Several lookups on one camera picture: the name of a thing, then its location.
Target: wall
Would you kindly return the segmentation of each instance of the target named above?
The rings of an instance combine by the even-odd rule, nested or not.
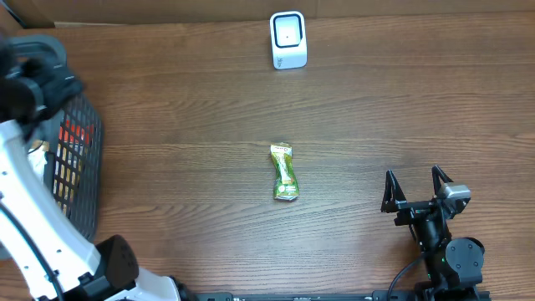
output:
[[[535,10],[535,0],[5,0],[32,27],[65,23],[265,20],[297,9],[307,18]]]
[[[0,28],[8,34],[13,34],[21,27],[17,21],[8,13],[6,8],[0,4]]]

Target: green snack bag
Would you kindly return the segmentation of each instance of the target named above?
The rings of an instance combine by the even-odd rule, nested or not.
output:
[[[299,187],[293,174],[292,146],[287,143],[272,144],[271,158],[277,172],[273,197],[281,201],[295,200],[299,196]]]

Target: wooden tabletop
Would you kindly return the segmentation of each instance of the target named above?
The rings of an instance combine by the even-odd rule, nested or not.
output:
[[[418,248],[380,212],[385,172],[422,201],[437,163],[472,189],[449,226],[486,247],[480,289],[535,298],[535,13],[307,20],[287,71],[267,21],[30,33],[64,43],[106,126],[97,241],[123,235],[145,268],[197,292],[387,289]],[[0,295],[28,298],[0,264]]]

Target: plastic basket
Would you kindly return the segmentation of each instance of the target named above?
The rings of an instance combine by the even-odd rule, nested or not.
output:
[[[36,35],[11,38],[10,43],[19,58],[46,57],[67,63],[64,47],[56,38]],[[44,184],[65,216],[91,242],[97,227],[103,135],[102,121],[83,94],[43,122],[34,135],[48,142]]]

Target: wood grain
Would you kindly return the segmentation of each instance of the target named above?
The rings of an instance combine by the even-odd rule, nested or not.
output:
[[[106,124],[98,241],[124,235],[198,292],[386,289],[417,249],[380,213],[385,171],[418,201],[439,163],[473,190],[451,231],[485,244],[499,300],[535,298],[533,28],[535,13],[310,20],[308,65],[281,72],[266,22],[21,34],[61,39]],[[273,141],[294,146],[294,203],[272,199]],[[5,265],[0,295],[26,298]]]

